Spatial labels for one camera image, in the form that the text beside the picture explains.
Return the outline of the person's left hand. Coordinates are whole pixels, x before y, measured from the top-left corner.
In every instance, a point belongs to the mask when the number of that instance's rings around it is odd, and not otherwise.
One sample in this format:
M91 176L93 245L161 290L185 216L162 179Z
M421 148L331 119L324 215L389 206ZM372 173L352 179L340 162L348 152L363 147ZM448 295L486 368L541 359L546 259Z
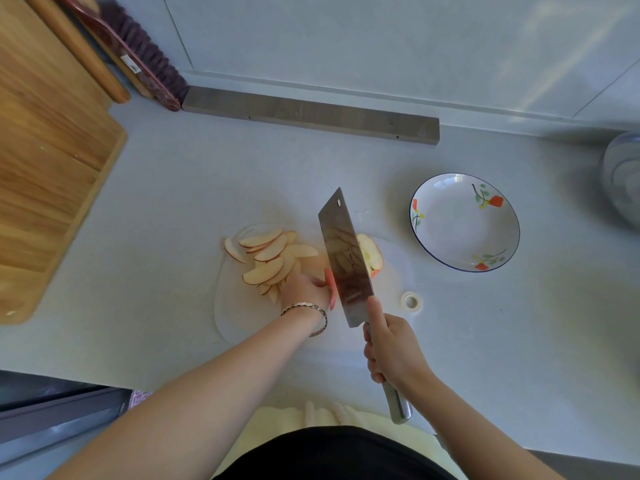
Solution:
M290 274L281 291L281 315L302 319L312 325L324 322L335 305L330 284L305 273Z

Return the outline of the person's right hand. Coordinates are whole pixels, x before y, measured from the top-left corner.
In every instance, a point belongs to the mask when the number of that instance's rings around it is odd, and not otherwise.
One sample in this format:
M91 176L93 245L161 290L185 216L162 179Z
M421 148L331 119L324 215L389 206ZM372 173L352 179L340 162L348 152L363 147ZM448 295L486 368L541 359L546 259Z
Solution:
M388 382L406 397L436 384L438 379L407 320L384 313L375 296L367 300L367 313L364 356L372 379L380 384Z

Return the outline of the steel cleaver knife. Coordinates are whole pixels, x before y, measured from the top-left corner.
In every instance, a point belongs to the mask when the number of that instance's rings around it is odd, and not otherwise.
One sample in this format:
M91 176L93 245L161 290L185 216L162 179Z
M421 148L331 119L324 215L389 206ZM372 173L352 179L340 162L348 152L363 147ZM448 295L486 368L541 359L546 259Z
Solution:
M415 281L405 252L391 242L374 238L384 265L381 272L370 278L340 187L319 211L318 218L348 326L359 328L368 321L367 298L370 296L379 298L386 313L400 316L412 324L415 313L407 309L404 295L415 291Z

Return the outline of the person's right forearm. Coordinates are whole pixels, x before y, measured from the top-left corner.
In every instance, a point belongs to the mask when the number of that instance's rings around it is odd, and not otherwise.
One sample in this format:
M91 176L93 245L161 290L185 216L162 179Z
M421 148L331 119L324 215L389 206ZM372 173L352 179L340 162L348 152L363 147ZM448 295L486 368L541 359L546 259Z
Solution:
M430 370L387 380L430 423L469 480L565 480Z

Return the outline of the pile of apple slices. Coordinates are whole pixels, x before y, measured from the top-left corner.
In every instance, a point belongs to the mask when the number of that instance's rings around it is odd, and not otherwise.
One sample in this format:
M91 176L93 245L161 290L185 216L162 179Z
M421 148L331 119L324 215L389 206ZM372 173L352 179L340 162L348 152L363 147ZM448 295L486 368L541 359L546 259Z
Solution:
M276 304L293 274L321 277L325 257L311 244L300 241L295 230L276 227L249 232L238 239L224 238L223 249L232 263L242 267L240 280Z

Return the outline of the apple chunk with core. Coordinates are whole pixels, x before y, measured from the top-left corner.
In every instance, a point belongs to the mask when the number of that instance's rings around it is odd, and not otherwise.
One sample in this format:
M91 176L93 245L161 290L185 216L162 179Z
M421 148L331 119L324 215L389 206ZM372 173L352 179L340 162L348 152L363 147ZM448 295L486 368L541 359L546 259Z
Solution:
M356 235L358 245L363 255L365 265L367 266L367 272L370 278L375 277L382 271L384 266L384 259L380 248L377 243L365 233L358 233Z

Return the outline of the translucent plastic cutting mat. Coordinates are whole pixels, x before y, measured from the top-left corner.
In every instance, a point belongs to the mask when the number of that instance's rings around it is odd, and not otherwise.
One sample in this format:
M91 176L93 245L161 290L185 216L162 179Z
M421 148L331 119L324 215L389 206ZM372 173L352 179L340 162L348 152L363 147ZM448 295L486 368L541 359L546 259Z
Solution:
M324 270L329 267L321 228L316 221L294 221L292 223L256 223L249 225L231 237L236 250L242 254L247 264L242 264L226 255L223 259L214 302L214 320L222 337L236 344L259 331L276 317L279 303L272 303L270 297L262 295L259 286L248 285L242 274L254 266L253 258L239 245L244 238L268 233L282 227L284 231L297 233L295 242L309 244L319 251L318 257L302 258L304 273L324 279ZM383 257L382 270L372 278L372 287L387 313L413 321L413 314L404 309L401 300L405 292L415 292L415 280L410 261L400 247L380 238L373 238ZM311 338L304 351L350 351L362 343L361 328L350 328L337 300L329 315L329 323L322 334Z

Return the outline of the cream cloth apron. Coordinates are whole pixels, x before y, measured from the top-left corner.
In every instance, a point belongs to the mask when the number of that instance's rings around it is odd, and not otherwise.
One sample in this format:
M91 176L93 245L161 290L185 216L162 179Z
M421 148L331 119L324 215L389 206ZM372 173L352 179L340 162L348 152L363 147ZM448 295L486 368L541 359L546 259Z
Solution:
M333 403L331 408L324 409L315 407L311 401L306 402L301 410L270 406L258 408L214 475L220 475L239 457L277 436L303 428L321 426L355 426L369 430L404 444L436 462L458 480L465 480L464 474L435 435L407 424L396 425L388 417L358 411L350 406Z

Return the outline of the white floral plate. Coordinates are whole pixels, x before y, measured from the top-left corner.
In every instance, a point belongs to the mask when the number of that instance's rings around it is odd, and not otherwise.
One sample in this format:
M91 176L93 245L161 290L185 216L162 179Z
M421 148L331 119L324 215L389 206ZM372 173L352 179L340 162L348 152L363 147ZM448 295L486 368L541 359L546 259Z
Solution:
M412 233L439 263L466 273L505 265L520 243L520 224L508 199L481 178L443 173L411 197Z

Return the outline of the grey stone bar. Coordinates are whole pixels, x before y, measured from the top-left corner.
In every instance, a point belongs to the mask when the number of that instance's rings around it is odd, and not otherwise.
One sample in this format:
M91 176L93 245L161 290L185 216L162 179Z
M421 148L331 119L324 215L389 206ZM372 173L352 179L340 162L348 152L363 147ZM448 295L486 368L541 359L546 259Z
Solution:
M434 117L225 89L191 86L182 109L217 117L393 141L433 146L440 142L440 120Z

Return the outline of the red brush with purple bristles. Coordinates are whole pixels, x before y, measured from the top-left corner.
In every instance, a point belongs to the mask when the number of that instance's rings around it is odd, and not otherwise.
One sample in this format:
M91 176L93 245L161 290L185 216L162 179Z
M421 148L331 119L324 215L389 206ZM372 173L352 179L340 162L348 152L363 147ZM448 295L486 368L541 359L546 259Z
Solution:
M56 0L70 10L141 95L182 110L189 85L169 58L116 0Z

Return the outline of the dark grey drawer front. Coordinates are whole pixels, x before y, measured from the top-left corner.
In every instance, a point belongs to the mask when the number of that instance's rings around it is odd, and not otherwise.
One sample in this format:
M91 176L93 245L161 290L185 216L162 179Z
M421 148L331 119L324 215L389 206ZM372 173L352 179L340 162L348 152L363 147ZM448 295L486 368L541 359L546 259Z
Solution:
M0 470L119 418L132 390L0 370Z

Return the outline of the wooden cutting board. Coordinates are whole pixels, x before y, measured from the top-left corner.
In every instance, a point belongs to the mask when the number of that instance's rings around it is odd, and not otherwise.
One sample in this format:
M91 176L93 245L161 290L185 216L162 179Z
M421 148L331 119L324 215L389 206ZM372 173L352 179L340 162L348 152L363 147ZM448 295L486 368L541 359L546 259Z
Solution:
M34 314L127 140L27 0L0 0L0 325Z

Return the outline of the grey marbled bowl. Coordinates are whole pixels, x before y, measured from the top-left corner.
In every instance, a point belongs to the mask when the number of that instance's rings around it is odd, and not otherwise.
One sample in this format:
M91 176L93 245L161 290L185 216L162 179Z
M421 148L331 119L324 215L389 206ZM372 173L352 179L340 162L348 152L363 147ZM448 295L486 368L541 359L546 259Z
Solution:
M621 134L606 147L599 177L620 217L640 231L640 131Z

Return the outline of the wooden rolling pin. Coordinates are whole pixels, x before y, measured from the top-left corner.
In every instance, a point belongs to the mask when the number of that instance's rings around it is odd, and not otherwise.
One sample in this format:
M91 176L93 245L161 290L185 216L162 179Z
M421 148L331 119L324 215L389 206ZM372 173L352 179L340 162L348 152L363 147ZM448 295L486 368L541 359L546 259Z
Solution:
M114 103L125 104L130 101L129 91L108 69L84 35L55 1L26 1Z

